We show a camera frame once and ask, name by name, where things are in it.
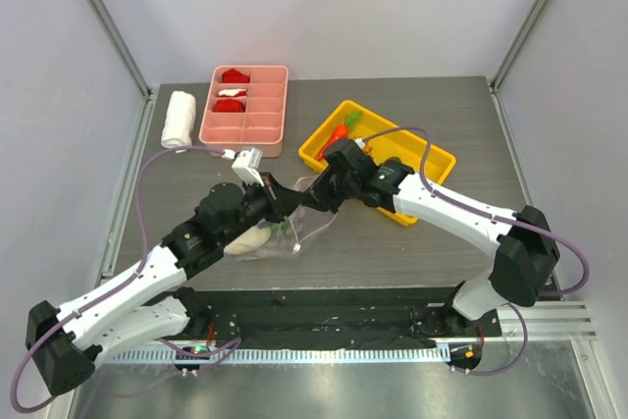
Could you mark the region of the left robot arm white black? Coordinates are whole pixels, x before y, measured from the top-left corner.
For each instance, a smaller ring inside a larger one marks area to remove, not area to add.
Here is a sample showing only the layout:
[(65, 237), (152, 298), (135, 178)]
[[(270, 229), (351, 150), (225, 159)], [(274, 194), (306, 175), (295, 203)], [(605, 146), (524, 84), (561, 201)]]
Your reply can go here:
[(26, 347), (47, 390), (67, 393), (92, 375), (105, 351), (100, 335), (115, 321), (220, 261), (226, 246), (258, 223), (280, 223), (312, 200), (308, 191), (284, 187), (269, 173), (260, 183), (218, 183), (192, 217), (124, 273), (59, 307), (47, 300), (31, 307)]

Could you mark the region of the fake carrot orange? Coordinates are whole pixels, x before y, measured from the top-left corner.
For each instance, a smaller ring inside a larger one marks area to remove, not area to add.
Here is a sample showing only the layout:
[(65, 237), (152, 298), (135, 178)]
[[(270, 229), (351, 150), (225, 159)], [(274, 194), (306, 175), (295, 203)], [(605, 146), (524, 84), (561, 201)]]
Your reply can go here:
[(319, 149), (319, 152), (316, 155), (315, 159), (317, 161), (322, 161), (324, 159), (324, 152), (327, 150), (327, 148), (331, 144), (337, 142), (338, 140), (342, 138), (349, 137), (350, 134), (355, 130), (357, 124), (359, 123), (361, 119), (361, 116), (362, 116), (362, 113), (360, 111), (354, 111), (346, 115), (344, 117), (344, 121), (340, 125), (334, 128), (331, 135), (325, 141), (323, 146)]

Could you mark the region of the clear zip top bag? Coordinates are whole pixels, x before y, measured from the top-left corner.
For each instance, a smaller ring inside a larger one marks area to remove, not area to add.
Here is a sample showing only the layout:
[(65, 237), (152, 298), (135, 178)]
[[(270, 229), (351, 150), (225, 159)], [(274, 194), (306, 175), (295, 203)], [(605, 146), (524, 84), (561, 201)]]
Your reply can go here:
[(270, 227), (272, 229), (270, 239), (257, 250), (238, 256), (229, 256), (237, 260), (262, 260), (297, 256), (332, 225), (336, 216), (332, 212), (321, 212), (299, 206), (281, 223), (273, 223), (270, 221), (271, 213), (268, 218), (262, 219), (255, 225), (258, 227)]

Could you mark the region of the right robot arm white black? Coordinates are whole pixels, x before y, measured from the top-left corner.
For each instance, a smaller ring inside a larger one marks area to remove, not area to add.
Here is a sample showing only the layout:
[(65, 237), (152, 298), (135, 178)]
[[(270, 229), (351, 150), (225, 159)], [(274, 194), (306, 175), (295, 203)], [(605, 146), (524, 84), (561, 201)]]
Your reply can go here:
[(542, 211), (484, 204), (430, 181), (398, 157), (378, 164), (347, 138), (333, 143), (326, 159), (327, 168), (305, 192), (304, 206), (336, 213), (345, 201), (358, 200), (432, 224), (491, 258), (488, 271), (448, 296), (443, 321), (449, 332), (466, 335), (486, 313), (507, 303), (536, 304), (560, 257)]

